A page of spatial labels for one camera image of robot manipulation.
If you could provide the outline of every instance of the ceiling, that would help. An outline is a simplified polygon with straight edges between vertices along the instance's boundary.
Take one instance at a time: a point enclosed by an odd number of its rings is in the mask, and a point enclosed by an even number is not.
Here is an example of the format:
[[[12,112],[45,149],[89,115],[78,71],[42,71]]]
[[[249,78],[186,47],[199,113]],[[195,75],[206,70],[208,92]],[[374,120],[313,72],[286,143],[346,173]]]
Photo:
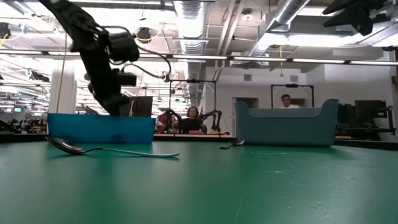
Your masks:
[[[146,9],[131,9],[122,8],[117,4],[102,4],[101,7],[98,4],[85,3],[86,7],[83,7],[91,16],[94,17],[95,21],[103,26],[123,26],[129,29],[132,33],[137,32],[140,27],[149,27],[150,33],[153,37],[149,44],[141,44],[140,46],[155,50],[158,53],[170,53],[180,54],[180,42],[175,38],[178,37],[178,25],[177,16],[173,11],[155,11]],[[21,14],[18,10],[11,7],[5,2],[0,2],[0,22],[10,23],[10,30],[12,30],[12,36],[18,37],[16,40],[5,41],[1,49],[19,49],[19,50],[39,50],[39,51],[64,51],[65,50],[65,32],[59,26],[53,15],[43,6],[41,3],[34,0],[21,1],[24,2],[25,6],[29,7],[30,13]],[[300,13],[300,16],[321,16],[322,11],[326,8],[332,0],[317,0],[311,1]],[[256,42],[258,31],[257,28],[261,23],[263,15],[273,11],[277,8],[278,0],[246,0],[244,2],[244,8],[251,11],[252,19],[250,21],[244,21],[241,19],[242,15],[238,16],[238,24],[234,30],[234,38],[232,39],[227,54],[232,52],[245,52],[249,50]],[[209,3],[208,5],[208,17],[206,23],[206,40],[208,41],[205,47],[205,54],[215,54],[218,48],[221,31],[223,29],[223,15],[226,14],[226,10],[230,4],[230,0],[217,0]],[[25,27],[25,33],[21,34],[21,26]],[[67,48],[69,48],[72,40],[66,39]],[[375,47],[306,47],[306,46],[293,46],[283,45],[281,48],[267,49],[267,54],[270,57],[303,57],[303,58],[345,58],[350,59],[376,59],[382,54],[379,48]],[[41,81],[33,80],[29,77],[27,69],[39,72],[49,78],[52,76],[53,66],[55,60],[51,58],[29,58],[29,57],[10,57],[0,55],[0,74],[3,77],[2,83],[15,83],[15,84],[27,84],[27,83],[43,83]],[[75,75],[78,78],[78,86],[82,87],[78,89],[78,105],[86,103],[92,106],[94,109],[102,111],[99,104],[93,99],[91,94],[84,86],[87,86],[88,82],[84,80],[85,69],[81,60],[72,60],[72,66],[75,71]],[[136,62],[137,65],[150,70],[155,74],[161,74],[167,70],[167,64],[164,62]],[[187,63],[185,62],[173,62],[172,63],[172,78],[182,79],[185,77],[184,68]],[[213,66],[213,63],[207,63],[207,66]],[[270,63],[267,68],[273,70],[279,68],[280,63]],[[299,68],[302,72],[306,69],[311,68],[311,65],[290,63],[284,65],[284,68]],[[130,72],[134,72],[139,75],[139,79],[142,77],[142,81],[138,83],[138,86],[146,86],[148,90],[146,95],[155,96],[155,104],[159,108],[168,106],[169,98],[167,95],[168,83],[164,83],[162,80],[152,78],[148,75],[143,75],[140,70],[129,67],[127,69]],[[184,83],[179,85],[181,90],[177,90],[175,97],[172,101],[180,96],[178,102],[172,104],[172,109],[177,111],[185,111],[189,105],[189,98],[187,96],[187,86]],[[46,98],[49,98],[51,89],[49,87],[16,87],[18,91],[13,92],[9,88],[0,88],[0,97],[4,98],[6,95],[25,96],[28,94],[35,95],[43,101],[43,104],[48,104]],[[125,88],[125,94],[134,96],[145,95],[145,91],[141,90],[137,92],[136,88]],[[7,103],[19,103],[17,99],[12,101],[3,101],[2,104]]]

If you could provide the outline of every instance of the spoon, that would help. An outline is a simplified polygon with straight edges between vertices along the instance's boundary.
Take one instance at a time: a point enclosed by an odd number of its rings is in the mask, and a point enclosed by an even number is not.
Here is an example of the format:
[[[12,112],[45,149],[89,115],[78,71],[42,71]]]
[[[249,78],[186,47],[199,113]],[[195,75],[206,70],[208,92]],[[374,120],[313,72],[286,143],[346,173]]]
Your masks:
[[[151,154],[151,153],[144,153],[144,152],[135,152],[135,151],[126,151],[126,150],[120,150],[120,149],[107,149],[107,148],[102,148],[102,147],[97,147],[94,149],[88,149],[86,150],[83,147],[80,147],[74,143],[68,142],[64,139],[61,138],[56,138],[56,137],[46,137],[46,140],[56,148],[69,153],[73,155],[82,155],[86,152],[91,152],[94,150],[105,150],[105,151],[113,151],[113,152],[121,152],[121,153],[127,153],[127,154],[132,154],[136,156],[142,156],[142,157],[154,157],[154,158],[172,158],[178,156],[180,153],[171,153],[171,154]]]

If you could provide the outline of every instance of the green tabletop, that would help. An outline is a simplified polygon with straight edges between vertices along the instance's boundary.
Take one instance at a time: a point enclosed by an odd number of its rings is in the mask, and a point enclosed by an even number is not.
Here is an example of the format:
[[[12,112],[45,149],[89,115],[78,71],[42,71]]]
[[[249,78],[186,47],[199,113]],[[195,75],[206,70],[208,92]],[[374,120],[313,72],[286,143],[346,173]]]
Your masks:
[[[398,223],[398,152],[220,145],[0,144],[0,223]]]

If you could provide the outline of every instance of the blue-gray bin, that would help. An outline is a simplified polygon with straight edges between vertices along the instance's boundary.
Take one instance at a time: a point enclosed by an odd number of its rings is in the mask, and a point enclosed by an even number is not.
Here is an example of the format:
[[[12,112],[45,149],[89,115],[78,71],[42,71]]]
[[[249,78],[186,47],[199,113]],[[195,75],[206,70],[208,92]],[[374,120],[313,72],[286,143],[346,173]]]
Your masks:
[[[235,103],[236,131],[245,144],[329,147],[335,140],[338,100],[321,108],[249,109]]]

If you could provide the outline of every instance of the teal plastic bin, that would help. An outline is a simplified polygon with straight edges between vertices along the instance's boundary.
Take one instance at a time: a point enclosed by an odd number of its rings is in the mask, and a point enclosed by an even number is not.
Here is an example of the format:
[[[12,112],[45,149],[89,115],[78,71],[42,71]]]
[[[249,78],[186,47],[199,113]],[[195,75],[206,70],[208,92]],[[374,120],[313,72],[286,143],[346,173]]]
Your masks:
[[[321,108],[249,109],[235,103],[236,131],[245,144],[329,147],[335,140],[338,100]]]
[[[49,136],[73,143],[151,143],[155,119],[50,113]]]

